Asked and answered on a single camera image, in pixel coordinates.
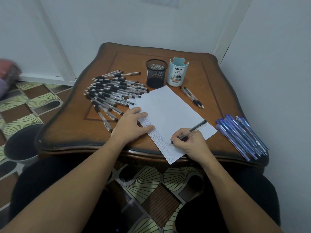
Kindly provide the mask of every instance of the left hand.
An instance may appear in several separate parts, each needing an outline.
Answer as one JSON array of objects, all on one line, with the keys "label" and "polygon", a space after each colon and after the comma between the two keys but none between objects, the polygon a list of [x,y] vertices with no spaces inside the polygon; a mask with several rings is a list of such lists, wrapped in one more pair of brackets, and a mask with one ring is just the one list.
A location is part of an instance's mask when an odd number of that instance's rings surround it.
[{"label": "left hand", "polygon": [[142,108],[134,107],[126,111],[113,129],[110,138],[120,139],[126,145],[141,135],[153,131],[155,129],[153,125],[144,128],[137,125],[138,119],[148,115],[148,113],[139,113],[141,110]]}]

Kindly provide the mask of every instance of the right hand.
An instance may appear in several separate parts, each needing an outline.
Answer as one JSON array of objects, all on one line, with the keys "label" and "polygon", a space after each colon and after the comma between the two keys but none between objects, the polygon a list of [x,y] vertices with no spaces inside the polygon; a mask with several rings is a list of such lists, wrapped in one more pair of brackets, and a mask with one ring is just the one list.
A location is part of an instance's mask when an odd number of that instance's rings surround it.
[{"label": "right hand", "polygon": [[183,149],[189,158],[199,164],[202,164],[208,161],[209,158],[214,157],[200,131],[190,133],[186,142],[181,141],[178,138],[179,136],[188,133],[189,130],[190,128],[181,128],[173,134],[171,141],[173,141],[174,146]]}]

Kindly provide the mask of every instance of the table top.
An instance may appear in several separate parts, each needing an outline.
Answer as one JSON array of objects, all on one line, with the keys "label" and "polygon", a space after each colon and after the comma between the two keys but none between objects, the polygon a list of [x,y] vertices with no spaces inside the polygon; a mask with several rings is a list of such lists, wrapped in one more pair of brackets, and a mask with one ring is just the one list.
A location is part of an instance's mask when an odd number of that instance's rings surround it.
[{"label": "table top", "polygon": [[[60,111],[41,130],[36,138],[36,146],[40,153],[61,154],[94,152],[109,138],[103,121],[93,109],[90,101],[83,95],[84,90],[92,83],[92,78],[114,70],[124,73],[142,72],[141,75],[128,76],[129,80],[146,83],[146,61],[152,58],[169,60],[174,57],[185,58],[189,62],[183,87],[188,87],[205,109],[197,107],[179,87],[169,86],[200,116],[215,126],[215,121],[224,114],[245,117],[240,108],[234,90],[221,72],[217,59],[208,53],[190,53],[160,48],[125,46],[115,43],[104,43],[99,48],[95,59],[81,73],[72,93]],[[118,105],[122,111],[128,108]],[[112,128],[116,122],[106,117]],[[215,133],[207,141],[212,153],[221,161],[233,161],[264,167],[268,164],[268,156],[247,162],[235,147],[220,132]],[[154,162],[167,163],[155,143],[145,134],[129,143],[121,154],[121,160],[144,165]],[[188,165],[187,156],[183,156],[174,166]]]}]

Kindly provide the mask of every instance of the finger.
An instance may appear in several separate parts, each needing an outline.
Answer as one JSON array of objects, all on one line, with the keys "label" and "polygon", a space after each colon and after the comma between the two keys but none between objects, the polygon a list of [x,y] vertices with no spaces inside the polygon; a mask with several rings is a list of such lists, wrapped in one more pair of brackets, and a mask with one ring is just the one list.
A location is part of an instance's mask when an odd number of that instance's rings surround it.
[{"label": "finger", "polygon": [[180,140],[179,138],[177,138],[177,137],[172,138],[172,141],[173,141],[173,145],[174,145],[175,147],[179,148],[179,149],[185,150],[186,147],[187,147],[187,145],[188,145],[186,142],[181,141],[181,140]]},{"label": "finger", "polygon": [[180,128],[176,133],[173,134],[173,136],[171,137],[171,140],[174,138],[174,137],[178,137],[178,136],[181,136],[183,134],[186,134],[188,133],[190,130],[190,128]]},{"label": "finger", "polygon": [[146,113],[146,112],[134,114],[136,120],[141,119],[143,117],[146,117],[147,115],[148,115],[148,113]]},{"label": "finger", "polygon": [[154,125],[149,125],[149,126],[143,127],[141,129],[141,131],[142,131],[141,134],[149,133],[149,132],[153,131],[154,129],[155,129]]},{"label": "finger", "polygon": [[134,107],[134,108],[128,110],[127,113],[128,113],[128,114],[135,114],[135,113],[140,112],[141,110],[142,110],[141,107]]}]

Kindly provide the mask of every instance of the white paper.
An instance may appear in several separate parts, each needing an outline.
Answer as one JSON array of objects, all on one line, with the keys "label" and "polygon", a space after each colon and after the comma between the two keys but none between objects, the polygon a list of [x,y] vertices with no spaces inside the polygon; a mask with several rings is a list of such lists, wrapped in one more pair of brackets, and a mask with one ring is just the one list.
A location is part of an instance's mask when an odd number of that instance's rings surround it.
[{"label": "white paper", "polygon": [[[155,130],[148,133],[156,146],[162,152],[169,164],[172,164],[185,153],[175,148],[170,138],[180,128],[192,128],[204,120],[186,102],[177,96],[168,86],[145,93],[141,98],[130,98],[135,103],[133,107],[141,107],[148,116],[139,120],[143,127],[154,125]],[[200,132],[208,139],[217,130],[206,123]]]}]

